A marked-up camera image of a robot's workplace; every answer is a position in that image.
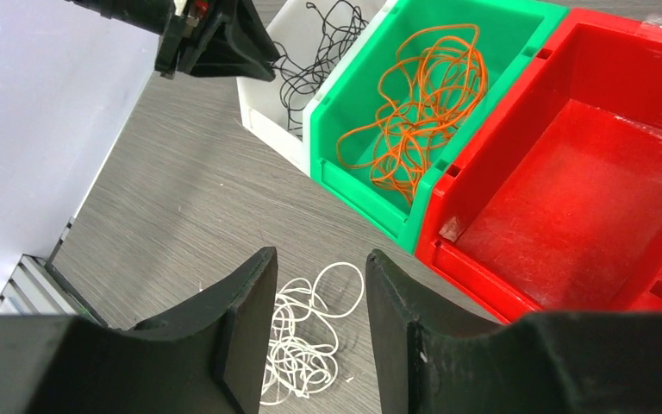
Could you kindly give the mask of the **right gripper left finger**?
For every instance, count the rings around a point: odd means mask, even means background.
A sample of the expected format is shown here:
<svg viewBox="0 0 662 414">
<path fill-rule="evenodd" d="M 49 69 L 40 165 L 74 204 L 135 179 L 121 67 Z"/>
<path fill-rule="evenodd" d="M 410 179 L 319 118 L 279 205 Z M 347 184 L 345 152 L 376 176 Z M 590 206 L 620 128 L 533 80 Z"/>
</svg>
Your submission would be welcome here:
<svg viewBox="0 0 662 414">
<path fill-rule="evenodd" d="M 264 247 L 131 329 L 0 316 L 0 413 L 255 413 L 277 277 Z"/>
</svg>

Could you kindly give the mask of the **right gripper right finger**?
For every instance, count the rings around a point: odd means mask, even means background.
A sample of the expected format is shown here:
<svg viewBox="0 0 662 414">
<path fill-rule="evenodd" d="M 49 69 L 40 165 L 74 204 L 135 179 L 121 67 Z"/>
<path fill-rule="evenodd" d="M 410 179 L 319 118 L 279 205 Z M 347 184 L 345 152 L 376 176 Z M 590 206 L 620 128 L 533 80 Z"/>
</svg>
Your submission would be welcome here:
<svg viewBox="0 0 662 414">
<path fill-rule="evenodd" d="M 378 249 L 365 282 L 385 413 L 662 413 L 662 312 L 494 323 Z"/>
</svg>

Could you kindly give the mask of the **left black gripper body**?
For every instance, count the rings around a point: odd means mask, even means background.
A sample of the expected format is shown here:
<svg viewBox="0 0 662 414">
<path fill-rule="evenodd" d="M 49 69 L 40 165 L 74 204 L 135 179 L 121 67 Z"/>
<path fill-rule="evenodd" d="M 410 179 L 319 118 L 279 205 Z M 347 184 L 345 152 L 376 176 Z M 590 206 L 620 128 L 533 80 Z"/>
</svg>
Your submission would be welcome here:
<svg viewBox="0 0 662 414">
<path fill-rule="evenodd" d="M 174 76 L 183 41 L 190 37 L 209 10 L 209 1 L 74 0 L 71 3 L 106 19 L 158 35 L 154 70 L 164 78 Z"/>
</svg>

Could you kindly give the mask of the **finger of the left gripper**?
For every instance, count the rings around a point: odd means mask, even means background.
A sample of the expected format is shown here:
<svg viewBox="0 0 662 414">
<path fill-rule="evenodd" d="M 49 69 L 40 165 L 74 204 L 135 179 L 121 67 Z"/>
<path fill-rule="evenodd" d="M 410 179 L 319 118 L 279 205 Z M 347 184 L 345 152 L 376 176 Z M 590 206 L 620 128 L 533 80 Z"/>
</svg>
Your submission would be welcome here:
<svg viewBox="0 0 662 414">
<path fill-rule="evenodd" d="M 271 82 L 279 51 L 253 2 L 209 1 L 184 50 L 184 72 L 196 78 L 244 77 Z"/>
</svg>

